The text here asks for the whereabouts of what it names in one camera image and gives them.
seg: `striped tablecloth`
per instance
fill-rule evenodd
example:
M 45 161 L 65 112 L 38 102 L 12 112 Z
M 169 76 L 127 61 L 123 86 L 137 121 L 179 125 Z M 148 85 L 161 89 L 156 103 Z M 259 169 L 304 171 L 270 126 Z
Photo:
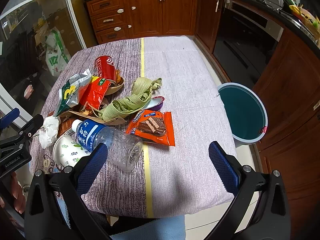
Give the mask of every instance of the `striped tablecloth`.
M 70 76 L 89 68 L 95 58 L 110 55 L 125 86 L 109 101 L 131 94 L 139 76 L 161 77 L 154 96 L 164 96 L 162 112 L 171 111 L 175 147 L 144 144 L 133 171 L 106 162 L 82 199 L 89 209 L 119 216 L 160 218 L 192 214 L 232 200 L 208 156 L 216 140 L 236 156 L 230 125 L 217 88 L 193 41 L 187 37 L 149 37 L 115 41 L 77 52 L 52 88 L 41 114 L 58 103 L 58 90 Z M 125 130 L 128 123 L 118 126 Z M 31 145 L 31 172 L 61 169 L 52 160 L 53 146 L 43 150 L 38 138 Z

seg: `silver and green snack bag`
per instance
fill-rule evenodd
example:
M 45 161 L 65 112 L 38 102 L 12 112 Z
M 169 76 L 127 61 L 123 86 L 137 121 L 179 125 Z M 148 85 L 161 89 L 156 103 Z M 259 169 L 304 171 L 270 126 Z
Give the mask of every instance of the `silver and green snack bag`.
M 59 89 L 59 104 L 53 116 L 58 116 L 79 104 L 81 97 L 87 89 L 92 74 L 89 69 L 82 74 L 74 74 L 67 83 Z

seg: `yellow stripe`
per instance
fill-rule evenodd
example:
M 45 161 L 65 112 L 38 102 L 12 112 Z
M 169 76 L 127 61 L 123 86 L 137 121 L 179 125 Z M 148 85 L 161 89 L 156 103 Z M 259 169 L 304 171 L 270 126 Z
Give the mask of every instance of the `yellow stripe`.
M 144 38 L 141 38 L 141 77 L 144 77 Z
M 144 39 L 141 38 L 141 76 L 144 77 Z M 143 162 L 144 162 L 144 176 L 146 178 L 146 204 L 147 204 L 147 217 L 153 218 L 152 208 L 152 189 L 151 189 L 151 175 L 149 163 L 149 150 L 148 144 L 143 144 Z

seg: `white paper cup with leaf pattern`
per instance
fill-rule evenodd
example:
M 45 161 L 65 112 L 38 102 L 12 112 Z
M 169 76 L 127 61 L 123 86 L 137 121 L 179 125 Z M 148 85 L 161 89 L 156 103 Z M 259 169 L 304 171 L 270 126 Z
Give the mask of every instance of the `white paper cup with leaf pattern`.
M 90 155 L 90 152 L 77 144 L 70 136 L 62 135 L 54 144 L 52 155 L 57 165 L 74 167 L 82 157 Z

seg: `built-in black appliance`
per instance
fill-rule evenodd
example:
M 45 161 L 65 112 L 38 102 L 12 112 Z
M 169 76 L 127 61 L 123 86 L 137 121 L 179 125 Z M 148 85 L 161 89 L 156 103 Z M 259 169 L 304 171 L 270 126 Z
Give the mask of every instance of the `built-in black appliance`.
M 283 28 L 246 6 L 224 1 L 213 55 L 232 82 L 252 88 L 267 66 Z

